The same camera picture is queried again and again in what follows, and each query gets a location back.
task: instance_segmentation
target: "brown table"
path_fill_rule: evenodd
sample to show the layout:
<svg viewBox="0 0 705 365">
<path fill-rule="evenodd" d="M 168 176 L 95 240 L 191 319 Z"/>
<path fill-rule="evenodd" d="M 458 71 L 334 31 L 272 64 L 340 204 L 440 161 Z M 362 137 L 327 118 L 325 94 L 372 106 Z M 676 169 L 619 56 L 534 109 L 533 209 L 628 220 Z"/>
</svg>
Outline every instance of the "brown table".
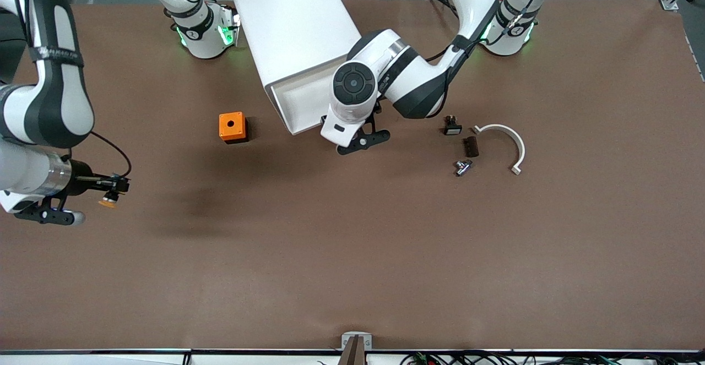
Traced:
<svg viewBox="0 0 705 365">
<path fill-rule="evenodd" d="M 424 56 L 457 23 L 425 1 L 346 1 Z M 0 215 L 2 348 L 697 349 L 705 338 L 705 85 L 656 0 L 547 1 L 513 57 L 478 51 L 443 114 L 494 132 L 463 178 L 441 118 L 385 104 L 386 144 L 292 137 L 250 53 L 199 61 L 157 6 L 76 6 L 96 131 L 132 158 L 119 208 L 78 228 Z M 34 74 L 26 61 L 19 80 Z M 218 114 L 255 139 L 226 146 Z M 76 159 L 122 172 L 91 138 Z"/>
</svg>

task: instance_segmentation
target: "white box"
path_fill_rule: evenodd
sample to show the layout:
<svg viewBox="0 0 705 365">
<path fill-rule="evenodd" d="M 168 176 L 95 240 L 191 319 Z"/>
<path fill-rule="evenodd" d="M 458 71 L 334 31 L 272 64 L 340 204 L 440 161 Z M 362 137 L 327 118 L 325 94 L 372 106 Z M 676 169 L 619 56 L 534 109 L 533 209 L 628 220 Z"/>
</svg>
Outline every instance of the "white box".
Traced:
<svg viewBox="0 0 705 365">
<path fill-rule="evenodd" d="M 233 0 L 254 63 L 286 128 L 321 123 L 332 77 L 360 39 L 341 0 Z"/>
</svg>

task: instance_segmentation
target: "orange block with hole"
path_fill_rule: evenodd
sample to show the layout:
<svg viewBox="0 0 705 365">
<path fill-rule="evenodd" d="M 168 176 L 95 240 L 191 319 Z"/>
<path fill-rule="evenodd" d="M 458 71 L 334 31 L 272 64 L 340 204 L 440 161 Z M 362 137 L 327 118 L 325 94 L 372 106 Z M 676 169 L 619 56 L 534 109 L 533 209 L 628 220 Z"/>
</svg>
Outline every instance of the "orange block with hole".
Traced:
<svg viewBox="0 0 705 365">
<path fill-rule="evenodd" d="M 219 119 L 220 137 L 226 144 L 241 144 L 249 141 L 247 119 L 242 112 L 224 113 Z"/>
</svg>

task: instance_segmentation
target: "green light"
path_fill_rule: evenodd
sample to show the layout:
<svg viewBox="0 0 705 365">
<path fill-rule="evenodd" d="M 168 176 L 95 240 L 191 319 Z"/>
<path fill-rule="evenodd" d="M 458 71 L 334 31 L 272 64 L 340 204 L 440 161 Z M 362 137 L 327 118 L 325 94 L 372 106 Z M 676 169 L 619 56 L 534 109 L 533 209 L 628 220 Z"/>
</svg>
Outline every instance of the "green light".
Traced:
<svg viewBox="0 0 705 365">
<path fill-rule="evenodd" d="M 487 35 L 489 34 L 489 30 L 492 29 L 492 24 L 489 24 L 487 28 L 485 29 L 484 33 L 482 34 L 481 39 L 487 40 Z"/>
<path fill-rule="evenodd" d="M 181 38 L 181 44 L 182 44 L 184 47 L 188 47 L 188 46 L 186 46 L 186 41 L 183 39 L 183 35 L 181 34 L 181 29 L 179 29 L 178 26 L 176 27 L 176 33 L 177 33 L 178 36 Z"/>
<path fill-rule="evenodd" d="M 531 24 L 531 26 L 529 27 L 529 30 L 527 31 L 527 36 L 524 38 L 524 43 L 529 41 L 529 38 L 531 38 L 532 29 L 534 29 L 534 24 Z"/>
<path fill-rule="evenodd" d="M 223 43 L 226 46 L 232 44 L 232 31 L 230 29 L 218 26 L 218 32 L 221 34 L 221 38 L 223 38 Z"/>
</svg>

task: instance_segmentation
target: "screw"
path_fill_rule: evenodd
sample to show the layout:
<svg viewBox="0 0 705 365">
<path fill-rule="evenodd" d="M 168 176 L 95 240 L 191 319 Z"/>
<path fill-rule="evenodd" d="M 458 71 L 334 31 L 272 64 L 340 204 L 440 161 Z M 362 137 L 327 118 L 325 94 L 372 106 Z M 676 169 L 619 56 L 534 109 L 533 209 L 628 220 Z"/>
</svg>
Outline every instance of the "screw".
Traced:
<svg viewBox="0 0 705 365">
<path fill-rule="evenodd" d="M 466 161 L 457 161 L 455 162 L 455 166 L 458 169 L 458 171 L 455 172 L 455 175 L 458 177 L 461 177 L 465 175 L 465 173 L 473 167 L 473 162 L 471 160 L 466 160 Z"/>
</svg>

